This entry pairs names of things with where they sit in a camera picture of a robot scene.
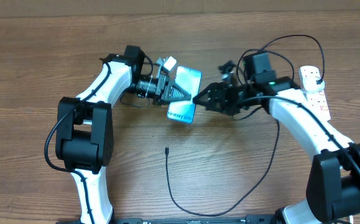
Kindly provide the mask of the blue Galaxy smartphone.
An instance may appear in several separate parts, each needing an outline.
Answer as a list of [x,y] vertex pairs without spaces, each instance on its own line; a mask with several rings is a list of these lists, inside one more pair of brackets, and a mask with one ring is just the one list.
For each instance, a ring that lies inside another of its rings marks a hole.
[[167,117],[175,121],[191,124],[196,105],[193,98],[199,93],[202,72],[191,68],[177,67],[175,83],[191,94],[187,101],[172,102],[168,106]]

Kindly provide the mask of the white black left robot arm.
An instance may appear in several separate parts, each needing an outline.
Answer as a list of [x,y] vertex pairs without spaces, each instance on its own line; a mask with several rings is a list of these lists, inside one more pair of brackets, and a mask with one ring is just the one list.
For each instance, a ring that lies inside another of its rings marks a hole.
[[169,77],[176,64],[172,57],[160,59],[157,77],[143,74],[149,57],[138,46],[128,45],[122,55],[102,58],[102,71],[94,82],[74,98],[58,104],[57,122],[44,144],[46,163],[75,180],[81,203],[77,223],[113,223],[106,168],[114,149],[112,108],[125,93],[151,98],[156,105],[189,101],[191,93]]

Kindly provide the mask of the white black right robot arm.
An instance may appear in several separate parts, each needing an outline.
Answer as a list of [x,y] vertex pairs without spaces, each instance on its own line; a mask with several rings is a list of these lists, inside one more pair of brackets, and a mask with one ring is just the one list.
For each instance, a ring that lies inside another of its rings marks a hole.
[[308,153],[312,166],[306,198],[280,208],[272,223],[338,223],[360,213],[360,143],[337,131],[313,111],[290,77],[277,77],[267,53],[243,58],[246,82],[211,83],[193,98],[196,105],[229,116],[260,105],[281,122]]

